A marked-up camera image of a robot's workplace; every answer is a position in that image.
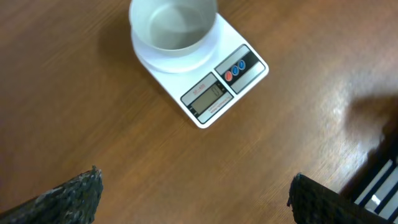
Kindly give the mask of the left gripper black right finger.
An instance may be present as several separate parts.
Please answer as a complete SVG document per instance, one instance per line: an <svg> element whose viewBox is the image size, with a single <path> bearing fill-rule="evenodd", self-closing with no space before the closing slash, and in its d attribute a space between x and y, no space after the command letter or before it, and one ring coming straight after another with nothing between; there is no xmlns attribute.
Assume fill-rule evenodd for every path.
<svg viewBox="0 0 398 224"><path fill-rule="evenodd" d="M298 173L290 184L287 206L292 208L297 224L392 223L301 173Z"/></svg>

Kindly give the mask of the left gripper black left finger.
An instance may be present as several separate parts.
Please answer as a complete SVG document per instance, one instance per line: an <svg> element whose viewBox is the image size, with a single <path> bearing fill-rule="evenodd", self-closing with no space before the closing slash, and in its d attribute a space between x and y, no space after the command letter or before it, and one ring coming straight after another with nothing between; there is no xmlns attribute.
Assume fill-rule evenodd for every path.
<svg viewBox="0 0 398 224"><path fill-rule="evenodd" d="M103 191L102 172L91 170L1 213L1 223L93 223Z"/></svg>

